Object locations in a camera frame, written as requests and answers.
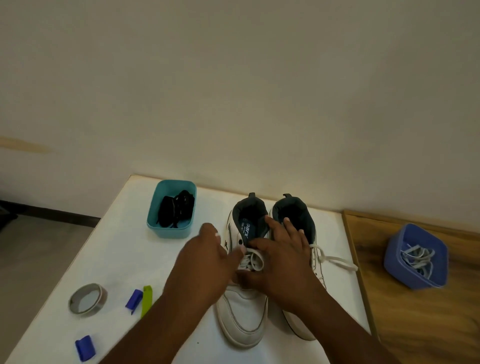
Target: blue plastic piece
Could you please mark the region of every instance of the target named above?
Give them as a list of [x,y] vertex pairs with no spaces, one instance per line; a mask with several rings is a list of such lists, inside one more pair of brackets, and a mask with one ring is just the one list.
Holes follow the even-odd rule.
[[[400,255],[401,250],[420,245],[433,249],[433,272],[430,279],[409,267]],[[414,224],[407,224],[390,238],[384,258],[384,267],[388,273],[413,290],[430,287],[443,287],[448,276],[448,248],[440,239]]]
[[138,304],[144,297],[144,293],[141,290],[134,290],[132,296],[128,300],[127,304],[125,305],[126,308],[132,310],[132,315],[137,308]]
[[90,335],[77,340],[75,342],[75,346],[77,348],[78,356],[82,362],[86,362],[87,360],[93,358],[96,354]]
[[[193,204],[192,218],[189,220],[181,220],[178,223],[178,228],[162,228],[157,223],[158,210],[160,209],[160,203],[165,196],[175,197],[183,190],[187,190],[195,197],[195,203]],[[183,239],[190,235],[192,228],[193,217],[195,215],[195,207],[197,205],[197,186],[190,181],[180,180],[163,180],[156,185],[155,192],[153,193],[152,202],[150,203],[150,209],[148,210],[147,226],[151,228],[161,238],[170,239]]]

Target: purple container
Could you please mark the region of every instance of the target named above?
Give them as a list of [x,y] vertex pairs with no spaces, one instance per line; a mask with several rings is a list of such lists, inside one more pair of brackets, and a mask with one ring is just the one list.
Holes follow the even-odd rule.
[[[408,245],[420,245],[422,248],[433,249],[433,272],[430,279],[408,266],[400,255],[407,250]],[[448,248],[440,239],[415,224],[407,224],[390,238],[384,258],[384,267],[388,273],[413,290],[430,287],[443,287],[448,276]]]

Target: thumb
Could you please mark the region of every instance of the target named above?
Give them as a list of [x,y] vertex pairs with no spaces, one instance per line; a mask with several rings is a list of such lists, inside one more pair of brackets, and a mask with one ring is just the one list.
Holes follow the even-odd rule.
[[233,249],[230,254],[227,255],[227,266],[228,270],[231,273],[230,275],[232,275],[233,272],[237,270],[246,251],[247,249],[243,245],[240,245]]
[[244,289],[254,289],[262,291],[263,286],[263,273],[262,272],[250,272],[249,270],[237,270],[236,281]]

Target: black shoe lining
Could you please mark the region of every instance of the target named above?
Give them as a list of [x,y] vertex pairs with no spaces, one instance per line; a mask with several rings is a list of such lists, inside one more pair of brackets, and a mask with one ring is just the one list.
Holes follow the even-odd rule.
[[308,212],[307,205],[298,197],[286,195],[285,198],[277,201],[273,206],[272,215],[274,220],[283,223],[284,218],[289,218],[290,222],[297,229],[303,229],[308,243],[315,241],[315,223]]
[[[247,198],[237,202],[232,211],[232,218],[240,232],[243,244],[249,247],[249,241],[255,238],[263,238],[268,233],[268,225],[265,222],[265,215],[268,215],[264,202],[250,193]],[[240,227],[240,220],[246,218],[255,226],[255,236],[247,239]]]

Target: plastic bin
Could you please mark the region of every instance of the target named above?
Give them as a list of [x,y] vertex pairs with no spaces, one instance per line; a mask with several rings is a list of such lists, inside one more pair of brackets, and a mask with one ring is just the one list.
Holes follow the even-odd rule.
[[[178,228],[162,228],[157,223],[158,210],[160,209],[160,203],[163,197],[170,196],[175,197],[183,190],[187,190],[195,197],[195,203],[193,204],[192,218],[189,220],[181,220],[177,226]],[[161,238],[169,239],[183,239],[190,235],[192,228],[192,221],[195,216],[195,207],[197,205],[197,186],[190,181],[181,180],[163,180],[160,181],[153,193],[152,202],[150,203],[150,209],[148,210],[147,226],[151,228]]]
[[[420,245],[422,248],[433,249],[433,272],[430,279],[425,278],[409,267],[400,255],[401,250],[407,250],[408,245]],[[384,267],[388,273],[413,290],[430,287],[443,287],[448,276],[448,248],[440,239],[415,224],[407,224],[390,238],[384,258]]]

